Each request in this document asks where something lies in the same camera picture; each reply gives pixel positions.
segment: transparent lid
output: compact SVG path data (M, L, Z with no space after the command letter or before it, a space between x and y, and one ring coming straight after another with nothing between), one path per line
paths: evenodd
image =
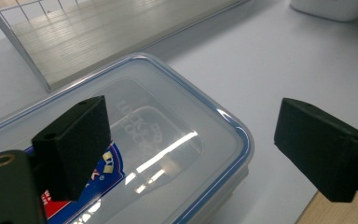
M65 204L64 215L49 222L186 221L251 159L252 138L240 121L145 54L113 63L0 122L0 151L29 147L34 134L69 107L98 95L105 96L112 150L86 186L87 200L77 210ZM109 179L113 171L118 178Z

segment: wooden surface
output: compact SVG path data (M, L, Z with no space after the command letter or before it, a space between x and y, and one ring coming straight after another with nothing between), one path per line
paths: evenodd
M14 24L12 30L56 89L238 2L92 0Z
M297 224L358 224L358 192L352 203L330 203L317 192Z

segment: white tabletop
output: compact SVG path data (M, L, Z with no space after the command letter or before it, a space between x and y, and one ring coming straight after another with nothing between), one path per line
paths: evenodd
M281 99L358 128L358 20L253 0L145 49L241 119L255 139L249 176L212 223L295 223L316 189L273 145ZM0 118L48 94L0 32Z

